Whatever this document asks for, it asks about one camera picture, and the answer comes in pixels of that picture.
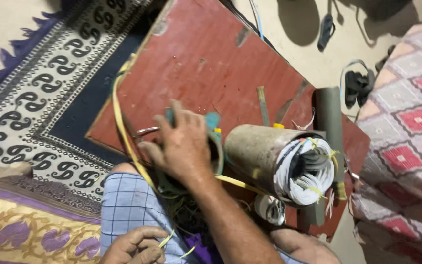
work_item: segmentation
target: forearm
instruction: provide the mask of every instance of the forearm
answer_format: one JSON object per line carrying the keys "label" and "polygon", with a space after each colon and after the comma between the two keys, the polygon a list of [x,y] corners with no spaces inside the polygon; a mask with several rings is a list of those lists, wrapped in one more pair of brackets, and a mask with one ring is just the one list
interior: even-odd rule
{"label": "forearm", "polygon": [[267,237],[217,180],[198,185],[189,190],[225,263],[283,263]]}

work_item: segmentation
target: tiled floor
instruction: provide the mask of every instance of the tiled floor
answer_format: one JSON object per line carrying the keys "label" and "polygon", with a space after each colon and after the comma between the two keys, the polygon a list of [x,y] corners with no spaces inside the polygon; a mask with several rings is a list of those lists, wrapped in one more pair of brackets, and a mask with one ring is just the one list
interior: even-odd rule
{"label": "tiled floor", "polygon": [[[255,18],[249,0],[233,0],[252,22]],[[323,53],[317,50],[320,20],[327,14],[328,0],[254,0],[261,16],[263,33],[276,49],[316,87],[339,85],[342,68],[352,59],[362,59],[369,68],[386,55],[390,45],[417,21],[422,21],[422,0],[414,0],[387,21],[366,20],[366,14],[352,3],[362,0],[335,0],[332,14],[336,31]],[[23,39],[22,27],[36,28],[32,16],[59,9],[57,0],[0,0],[0,48],[12,52],[10,39]],[[331,243],[334,252],[346,264],[366,263],[362,248],[355,241],[353,219],[345,211]],[[373,259],[375,250],[366,259]],[[374,258],[376,263],[385,263]]]}

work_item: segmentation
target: paisley rug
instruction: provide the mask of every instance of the paisley rug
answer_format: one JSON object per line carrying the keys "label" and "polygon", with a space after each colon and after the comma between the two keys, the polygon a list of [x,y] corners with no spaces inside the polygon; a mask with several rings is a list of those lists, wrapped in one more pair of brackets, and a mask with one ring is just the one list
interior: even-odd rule
{"label": "paisley rug", "polygon": [[23,29],[29,38],[11,42],[15,56],[2,50],[0,165],[27,161],[35,178],[100,201],[104,177],[125,158],[84,135],[147,33],[151,2],[80,0],[36,19],[38,31]]}

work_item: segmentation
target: blue checkered shorts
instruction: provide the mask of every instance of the blue checkered shorts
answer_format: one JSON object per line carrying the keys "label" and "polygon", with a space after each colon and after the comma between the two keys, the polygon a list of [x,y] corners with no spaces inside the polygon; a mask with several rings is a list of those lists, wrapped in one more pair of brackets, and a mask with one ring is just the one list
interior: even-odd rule
{"label": "blue checkered shorts", "polygon": [[[100,254],[106,252],[117,236],[143,225],[160,226],[169,233],[173,229],[169,217],[143,177],[125,172],[111,173],[105,181],[102,200]],[[177,234],[167,242],[164,250],[166,262],[199,263],[192,254],[178,259],[189,249]],[[282,252],[280,255],[288,264],[301,263]]]}

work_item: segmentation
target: white wire coil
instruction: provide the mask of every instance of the white wire coil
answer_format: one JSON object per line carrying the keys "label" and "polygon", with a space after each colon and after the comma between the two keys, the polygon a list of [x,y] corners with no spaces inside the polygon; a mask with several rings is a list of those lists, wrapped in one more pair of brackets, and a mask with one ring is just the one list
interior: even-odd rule
{"label": "white wire coil", "polygon": [[[301,175],[291,178],[290,165],[296,153],[306,165]],[[318,202],[333,183],[335,169],[331,153],[330,145],[323,139],[291,141],[277,159],[278,167],[273,177],[277,194],[298,205]]]}

